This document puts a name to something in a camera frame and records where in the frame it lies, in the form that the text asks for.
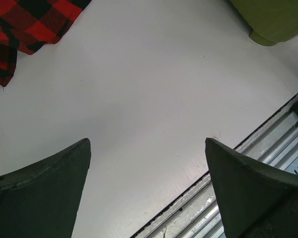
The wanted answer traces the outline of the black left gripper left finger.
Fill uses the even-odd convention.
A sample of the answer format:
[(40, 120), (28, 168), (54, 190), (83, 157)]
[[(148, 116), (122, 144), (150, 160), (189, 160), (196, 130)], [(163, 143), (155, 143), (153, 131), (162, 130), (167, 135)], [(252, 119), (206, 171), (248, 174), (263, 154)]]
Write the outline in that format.
[(70, 238), (90, 160), (84, 138), (0, 176), (0, 238)]

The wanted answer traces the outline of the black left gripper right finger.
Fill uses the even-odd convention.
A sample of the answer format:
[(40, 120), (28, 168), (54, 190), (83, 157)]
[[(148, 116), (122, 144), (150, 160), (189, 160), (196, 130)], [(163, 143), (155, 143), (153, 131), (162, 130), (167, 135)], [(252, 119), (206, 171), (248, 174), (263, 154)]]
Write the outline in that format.
[(205, 153), (225, 236), (298, 238), (298, 175), (207, 138)]

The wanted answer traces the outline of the red plaid shirt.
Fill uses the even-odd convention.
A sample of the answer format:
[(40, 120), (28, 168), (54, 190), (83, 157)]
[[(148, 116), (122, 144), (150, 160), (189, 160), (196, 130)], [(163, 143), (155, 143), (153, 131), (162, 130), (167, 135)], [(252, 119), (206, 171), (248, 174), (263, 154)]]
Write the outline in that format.
[(13, 78), (17, 53), (32, 55), (56, 44), (68, 32), (88, 0), (0, 0), (0, 86)]

